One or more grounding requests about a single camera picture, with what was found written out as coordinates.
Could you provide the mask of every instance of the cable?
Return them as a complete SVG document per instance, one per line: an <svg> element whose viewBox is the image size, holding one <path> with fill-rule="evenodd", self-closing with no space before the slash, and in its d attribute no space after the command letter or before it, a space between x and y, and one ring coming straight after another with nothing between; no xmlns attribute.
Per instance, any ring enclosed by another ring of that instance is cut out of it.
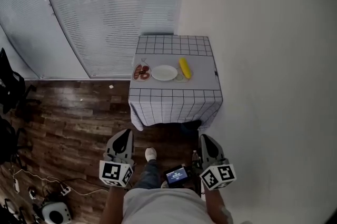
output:
<svg viewBox="0 0 337 224"><path fill-rule="evenodd" d="M14 166L12 166L11 169L9 169L9 170L11 171L11 174L12 174L12 176L13 176L13 179L15 179L15 177L14 177L15 175L17 175L19 172L23 171L23 172L25 172L25 173L27 173L27 174L30 174L30 175L34 176L34 177L38 177L40 180L46 180L47 182L50 182L50 183L57 182L57 183L59 183L59 184L61 185L61 188L63 189L63 186L62 186L62 183L61 183L62 181L59 180L59 179L56 178L56 177L48 176L47 178L42 178L42 177L40 177L40 176L38 176L38 175L32 174L30 171L25 171L24 169L21 169L20 171L14 172L13 167L14 167ZM97 190L91 191L91 192L89 192L89 193L80 193L80 192L76 191L75 189L73 189L72 187L68 186L66 183L63 183L63 184L66 185L67 187L71 188L75 193L77 193L78 195L81 195L81 196L87 196L87 195L90 195L90 194L95 193L95 192L98 192L98 191L106 191L106 192L109 192L109 191L106 190L106 189L97 189Z"/></svg>

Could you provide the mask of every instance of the speaker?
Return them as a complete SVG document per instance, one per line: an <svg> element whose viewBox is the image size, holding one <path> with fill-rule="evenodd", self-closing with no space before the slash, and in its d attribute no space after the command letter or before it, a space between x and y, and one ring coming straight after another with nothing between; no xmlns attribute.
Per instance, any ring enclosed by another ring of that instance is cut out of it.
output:
<svg viewBox="0 0 337 224"><path fill-rule="evenodd" d="M50 202L42 208L42 216L47 224L68 224L72 221L69 209L63 202Z"/></svg>

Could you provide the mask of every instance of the leg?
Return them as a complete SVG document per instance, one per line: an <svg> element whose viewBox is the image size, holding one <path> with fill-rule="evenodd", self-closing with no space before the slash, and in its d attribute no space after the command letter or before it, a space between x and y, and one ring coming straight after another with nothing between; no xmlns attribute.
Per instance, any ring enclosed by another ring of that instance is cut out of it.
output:
<svg viewBox="0 0 337 224"><path fill-rule="evenodd" d="M141 174L141 178L133 188L154 189L160 188L160 173L156 161L156 152L153 148L148 148L145 152L147 164Z"/></svg>

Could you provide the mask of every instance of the white tablecloth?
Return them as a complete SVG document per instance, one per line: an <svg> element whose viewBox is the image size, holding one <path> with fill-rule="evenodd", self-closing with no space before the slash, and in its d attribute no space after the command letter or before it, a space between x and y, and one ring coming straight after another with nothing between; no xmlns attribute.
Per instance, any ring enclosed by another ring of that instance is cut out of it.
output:
<svg viewBox="0 0 337 224"><path fill-rule="evenodd" d="M179 67L181 57L186 58L192 71L189 80ZM158 65L174 66L178 76L167 82L154 79L151 69ZM208 37L141 36L133 66L128 102L132 123L138 130L143 130L143 125L200 119L203 131L211 124L222 95ZM139 75L140 69L147 74Z"/></svg>

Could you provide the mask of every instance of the white plate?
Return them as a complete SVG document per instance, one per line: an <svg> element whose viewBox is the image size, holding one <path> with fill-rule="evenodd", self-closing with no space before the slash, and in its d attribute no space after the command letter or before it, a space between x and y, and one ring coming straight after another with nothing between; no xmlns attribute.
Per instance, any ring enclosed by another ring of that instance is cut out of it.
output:
<svg viewBox="0 0 337 224"><path fill-rule="evenodd" d="M176 68L170 65L159 65L151 70L151 75L153 76L153 78L160 81L169 81L175 79L177 74L178 71L176 70Z"/></svg>

